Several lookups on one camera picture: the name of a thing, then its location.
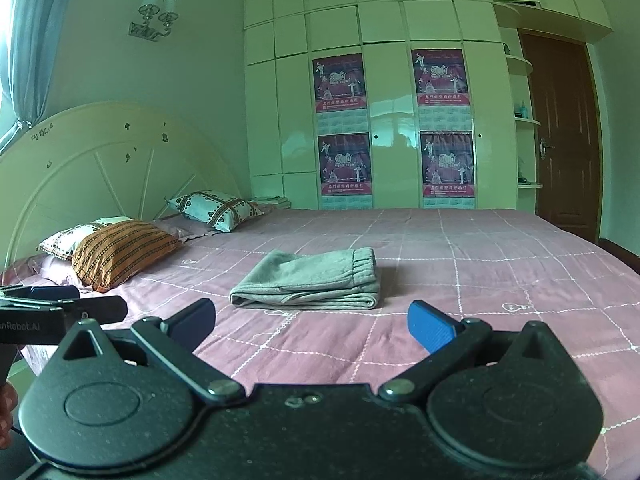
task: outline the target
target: bottle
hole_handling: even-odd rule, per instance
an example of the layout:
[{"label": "bottle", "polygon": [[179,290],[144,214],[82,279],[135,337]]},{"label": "bottle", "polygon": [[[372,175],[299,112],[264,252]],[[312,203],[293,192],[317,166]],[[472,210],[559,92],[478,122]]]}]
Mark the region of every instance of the bottle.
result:
[{"label": "bottle", "polygon": [[529,119],[529,111],[527,110],[527,107],[524,105],[524,101],[522,102],[522,104],[520,104],[520,114],[523,119]]}]

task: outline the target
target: cream headboard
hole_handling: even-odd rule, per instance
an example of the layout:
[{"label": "cream headboard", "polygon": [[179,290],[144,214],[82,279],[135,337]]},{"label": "cream headboard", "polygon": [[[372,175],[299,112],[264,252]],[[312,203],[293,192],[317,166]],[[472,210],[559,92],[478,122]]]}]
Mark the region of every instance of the cream headboard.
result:
[{"label": "cream headboard", "polygon": [[144,220],[198,189],[238,194],[213,145],[165,112],[105,102],[42,121],[0,156],[4,266],[49,235],[100,217]]}]

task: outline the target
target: wall sconce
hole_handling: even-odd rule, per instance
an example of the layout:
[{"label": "wall sconce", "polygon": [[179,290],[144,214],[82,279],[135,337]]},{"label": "wall sconce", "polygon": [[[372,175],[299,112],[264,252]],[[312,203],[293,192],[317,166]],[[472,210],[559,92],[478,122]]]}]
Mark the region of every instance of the wall sconce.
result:
[{"label": "wall sconce", "polygon": [[143,23],[131,23],[129,25],[129,35],[143,40],[157,41],[158,36],[167,37],[171,34],[172,23],[178,19],[175,12],[177,0],[164,0],[164,9],[158,16],[158,20],[164,25],[164,32],[158,32],[153,27],[149,27],[151,19],[160,12],[160,0],[142,0],[142,5],[138,12],[143,16]]}]

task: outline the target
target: human hand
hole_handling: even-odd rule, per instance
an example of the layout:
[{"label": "human hand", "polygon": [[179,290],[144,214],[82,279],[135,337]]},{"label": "human hand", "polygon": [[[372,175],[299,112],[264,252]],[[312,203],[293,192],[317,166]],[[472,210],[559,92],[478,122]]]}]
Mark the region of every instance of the human hand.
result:
[{"label": "human hand", "polygon": [[18,405],[18,394],[9,383],[0,386],[0,449],[11,445],[11,428],[14,416],[11,412]]}]

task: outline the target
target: white patterned pillow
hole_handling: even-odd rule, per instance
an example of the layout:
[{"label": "white patterned pillow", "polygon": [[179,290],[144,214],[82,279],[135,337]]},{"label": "white patterned pillow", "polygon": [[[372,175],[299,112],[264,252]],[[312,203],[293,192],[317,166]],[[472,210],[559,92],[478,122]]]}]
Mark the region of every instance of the white patterned pillow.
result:
[{"label": "white patterned pillow", "polygon": [[76,247],[87,235],[94,233],[107,225],[117,224],[131,220],[128,216],[114,216],[110,218],[98,218],[90,224],[80,224],[71,229],[60,231],[44,240],[37,250],[44,251],[52,256],[57,256],[63,260],[70,260],[76,250]]},{"label": "white patterned pillow", "polygon": [[230,233],[245,220],[262,214],[246,200],[218,191],[196,191],[171,199],[168,204],[188,218],[204,222],[223,233]]}]

